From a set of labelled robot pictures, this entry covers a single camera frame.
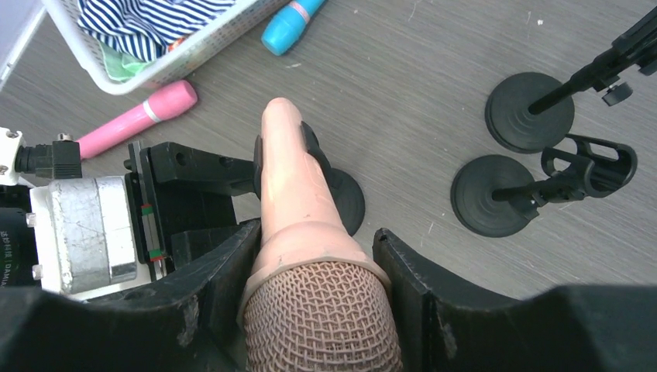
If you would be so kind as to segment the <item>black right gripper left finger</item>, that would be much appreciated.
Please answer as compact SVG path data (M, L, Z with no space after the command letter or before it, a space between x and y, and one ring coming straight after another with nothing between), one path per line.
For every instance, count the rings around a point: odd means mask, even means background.
M88 303L36 288L1 292L3 371L237 371L229 354L257 219L165 278Z

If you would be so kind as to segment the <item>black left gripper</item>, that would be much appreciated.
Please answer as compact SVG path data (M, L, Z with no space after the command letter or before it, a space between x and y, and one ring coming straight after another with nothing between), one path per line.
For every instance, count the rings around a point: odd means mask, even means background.
M233 198L254 191L251 160L166 142L129 145L126 195L139 263L156 281L240 230Z

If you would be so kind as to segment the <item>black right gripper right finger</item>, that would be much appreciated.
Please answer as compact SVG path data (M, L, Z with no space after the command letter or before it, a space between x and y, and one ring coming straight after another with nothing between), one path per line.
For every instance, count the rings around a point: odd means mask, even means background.
M423 257L389 229L373 257L409 371L654 371L656 289L569 284L517 300Z

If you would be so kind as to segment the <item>pink microphone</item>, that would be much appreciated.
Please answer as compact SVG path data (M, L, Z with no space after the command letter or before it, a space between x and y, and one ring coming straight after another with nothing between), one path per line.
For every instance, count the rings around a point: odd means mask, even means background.
M174 119L191 109L197 101L197 93L188 81L168 84L141 104L81 137L77 141L81 159L96 157L159 122Z

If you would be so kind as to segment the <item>beige microphone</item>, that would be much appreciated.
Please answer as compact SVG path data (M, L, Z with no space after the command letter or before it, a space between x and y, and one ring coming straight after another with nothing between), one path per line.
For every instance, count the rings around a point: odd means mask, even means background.
M400 371L391 283L349 235L302 116L262 115L262 239L239 321L251 371Z

